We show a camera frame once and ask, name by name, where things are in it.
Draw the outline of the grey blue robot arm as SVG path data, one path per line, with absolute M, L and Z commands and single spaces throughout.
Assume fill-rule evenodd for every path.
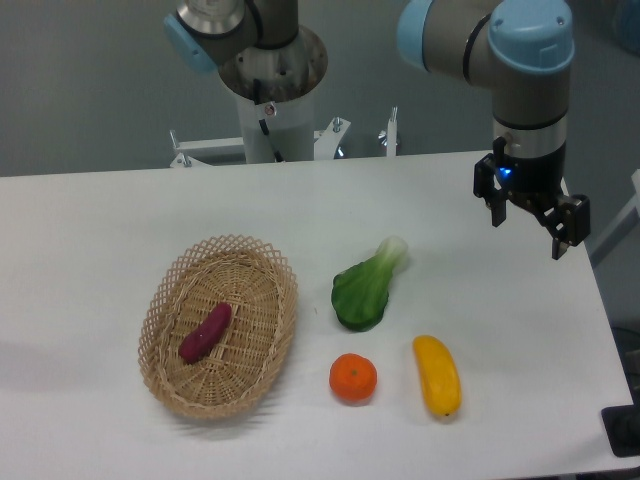
M 217 73 L 235 96 L 248 162 L 320 157 L 312 102 L 328 58 L 296 2 L 182 1 L 163 24 L 183 61 Z M 554 258 L 580 244 L 590 232 L 589 201 L 561 187 L 575 53 L 569 6 L 412 1 L 396 45 L 411 65 L 491 92 L 494 140 L 475 166 L 473 192 L 493 224 L 514 204 L 550 233 Z

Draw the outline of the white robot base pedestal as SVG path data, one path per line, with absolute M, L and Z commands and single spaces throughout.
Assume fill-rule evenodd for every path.
M 235 99 L 241 134 L 265 119 L 274 129 L 305 124 L 315 131 L 314 90 L 328 66 L 324 43 L 300 26 L 278 49 L 250 47 L 219 68 L 221 82 Z

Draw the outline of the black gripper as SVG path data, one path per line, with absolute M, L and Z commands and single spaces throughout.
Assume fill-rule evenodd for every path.
M 551 257 L 559 260 L 591 233 L 590 199 L 564 195 L 567 120 L 548 125 L 508 125 L 493 122 L 492 151 L 474 166 L 473 194 L 484 201 L 491 224 L 506 219 L 506 203 L 535 215 L 551 235 Z

